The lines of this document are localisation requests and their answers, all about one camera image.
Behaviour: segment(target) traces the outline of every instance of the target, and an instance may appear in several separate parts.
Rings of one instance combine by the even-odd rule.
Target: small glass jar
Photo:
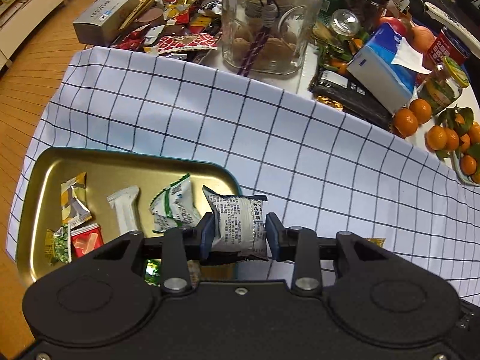
[[[275,2],[280,12],[265,46],[255,59],[253,70],[289,74],[303,65],[311,29],[322,0]],[[261,9],[259,0],[222,0],[222,55],[225,61],[236,68],[241,66],[251,43],[262,28],[259,17],[246,15],[245,8],[248,5]]]
[[[469,84],[467,75],[457,62],[444,56],[418,87],[417,94],[430,104],[432,114],[436,115],[458,99]]]

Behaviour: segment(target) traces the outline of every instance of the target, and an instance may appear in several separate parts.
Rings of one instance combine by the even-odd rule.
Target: yellow jar lid
[[[466,88],[470,83],[463,69],[451,57],[444,56],[442,58],[443,65],[448,70],[455,82],[461,87]]]

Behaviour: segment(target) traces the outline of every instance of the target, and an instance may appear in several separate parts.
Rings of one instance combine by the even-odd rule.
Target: grey box
[[[78,41],[110,46],[123,21],[140,0],[96,0],[73,22]]]

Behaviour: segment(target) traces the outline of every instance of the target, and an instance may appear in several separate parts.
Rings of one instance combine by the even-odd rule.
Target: red canister
[[[437,39],[427,51],[427,56],[436,65],[441,63],[444,56],[450,56],[453,61],[461,66],[470,55],[469,48],[447,27],[442,28]]]

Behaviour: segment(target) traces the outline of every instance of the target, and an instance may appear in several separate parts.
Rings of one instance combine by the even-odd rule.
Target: tissue box
[[[347,70],[392,114],[412,97],[417,73],[392,63],[402,36],[382,24],[353,57]]]
[[[73,22],[78,42],[108,47],[140,0],[96,0]]]

